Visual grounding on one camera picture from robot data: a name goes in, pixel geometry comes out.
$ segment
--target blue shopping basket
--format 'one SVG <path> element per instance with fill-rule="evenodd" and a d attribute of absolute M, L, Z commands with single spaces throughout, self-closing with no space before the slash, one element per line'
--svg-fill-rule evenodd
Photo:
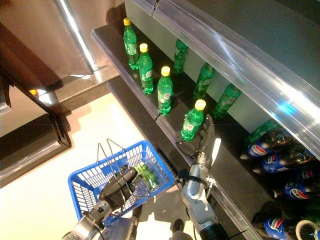
<path fill-rule="evenodd" d="M 174 184 L 174 175 L 159 157 L 150 142 L 140 141 L 130 147 L 123 148 L 122 151 L 116 154 L 112 153 L 111 147 L 110 150 L 112 156 L 77 170 L 68 178 L 69 189 L 78 220 L 80 220 L 84 211 L 89 212 L 93 209 L 103 187 L 109 183 L 114 173 L 119 172 L 119 168 L 123 165 L 135 167 L 140 162 L 144 162 L 154 173 L 159 185 L 157 188 L 149 190 L 145 182 L 141 180 L 135 187 L 132 196 L 125 202 L 120 214 L 111 214 L 105 220 L 105 226 Z"/>

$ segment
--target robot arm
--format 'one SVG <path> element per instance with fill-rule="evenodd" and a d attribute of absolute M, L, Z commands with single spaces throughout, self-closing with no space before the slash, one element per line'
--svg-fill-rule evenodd
<path fill-rule="evenodd" d="M 103 222 L 108 215 L 122 207 L 134 191 L 130 184 L 137 176 L 132 167 L 126 173 L 119 174 L 101 191 L 98 202 L 90 212 L 84 212 L 83 217 L 70 233 L 62 240 L 91 240 L 99 231 L 104 229 Z"/>
<path fill-rule="evenodd" d="M 215 127 L 210 115 L 206 116 L 200 135 L 202 140 L 194 154 L 195 162 L 182 188 L 181 198 L 202 240 L 228 240 L 228 235 L 218 222 L 205 193 L 206 178 L 213 162 L 212 152 L 215 144 Z"/>

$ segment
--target beige floor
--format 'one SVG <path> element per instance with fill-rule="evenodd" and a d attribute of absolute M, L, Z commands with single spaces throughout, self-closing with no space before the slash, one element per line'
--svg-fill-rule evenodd
<path fill-rule="evenodd" d="M 68 176 L 97 160 L 99 142 L 107 151 L 106 138 L 124 147 L 144 139 L 111 93 L 76 109 L 67 119 L 72 148 L 0 189 L 1 240 L 61 239 L 77 222 Z M 187 216 L 179 191 L 172 188 L 143 206 L 136 239 L 168 240 L 171 222 L 177 218 Z M 190 221 L 185 232 L 193 236 Z"/>

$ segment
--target metal basket handle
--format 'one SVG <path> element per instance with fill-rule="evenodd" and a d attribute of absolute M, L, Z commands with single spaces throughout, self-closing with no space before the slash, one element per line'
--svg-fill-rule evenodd
<path fill-rule="evenodd" d="M 113 153 L 113 151 L 112 151 L 110 142 L 113 143 L 113 144 L 115 144 L 115 145 L 117 145 L 119 148 L 121 148 L 121 149 L 122 149 L 122 152 L 125 152 L 126 149 L 123 148 L 122 146 L 120 146 L 119 144 L 115 143 L 114 141 L 112 141 L 112 140 L 109 139 L 109 138 L 106 139 L 106 142 L 108 143 L 108 146 L 109 146 L 109 149 L 110 149 L 110 152 L 111 152 L 111 157 L 112 157 L 112 159 L 114 159 L 114 163 L 115 163 L 115 165 L 116 165 L 116 167 L 117 167 L 117 171 L 115 171 L 114 168 L 112 167 L 112 162 L 111 162 L 111 160 L 109 159 L 109 157 L 106 155 L 106 152 L 105 152 L 105 150 L 104 150 L 104 148 L 102 147 L 102 145 L 101 145 L 100 142 L 98 143 L 98 148 L 97 148 L 97 160 L 96 160 L 96 163 L 99 164 L 99 149 L 101 149 L 102 152 L 103 152 L 103 154 L 104 154 L 104 156 L 105 156 L 105 158 L 107 159 L 107 162 L 108 162 L 109 165 L 110 165 L 112 174 L 113 174 L 114 178 L 116 179 L 116 178 L 117 178 L 116 173 L 118 172 L 120 175 L 122 175 L 122 173 L 121 173 L 120 168 L 119 168 L 119 166 L 118 166 L 118 164 L 117 164 L 117 161 L 115 160 L 114 153 Z M 128 183 L 125 183 L 125 185 L 126 185 L 127 188 L 129 189 L 131 195 L 134 196 L 134 193 L 131 191 Z M 123 198 L 123 201 L 125 202 L 125 196 L 124 196 L 123 191 L 120 190 L 120 193 L 121 193 L 121 196 L 122 196 L 122 198 Z M 124 205 L 121 207 L 120 213 L 123 212 L 123 209 L 124 209 L 125 205 L 126 205 L 126 204 L 124 204 Z"/>

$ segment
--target pepsi logo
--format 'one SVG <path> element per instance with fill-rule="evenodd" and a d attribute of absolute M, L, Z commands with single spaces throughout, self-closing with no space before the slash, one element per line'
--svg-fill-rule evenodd
<path fill-rule="evenodd" d="M 269 227 L 272 229 L 272 230 L 276 230 L 278 233 L 282 230 L 282 229 L 279 229 L 281 224 L 284 222 L 284 219 L 283 218 L 275 218 L 271 221 L 272 219 L 269 220 Z"/>
<path fill-rule="evenodd" d="M 267 152 L 257 144 L 252 145 L 250 151 L 254 156 L 263 156 L 267 154 Z"/>
<path fill-rule="evenodd" d="M 290 197 L 292 197 L 293 199 L 309 199 L 303 191 L 297 188 L 293 188 L 290 190 Z"/>
<path fill-rule="evenodd" d="M 271 155 L 268 158 L 266 158 L 265 160 L 266 164 L 274 164 L 276 162 L 276 155 Z"/>

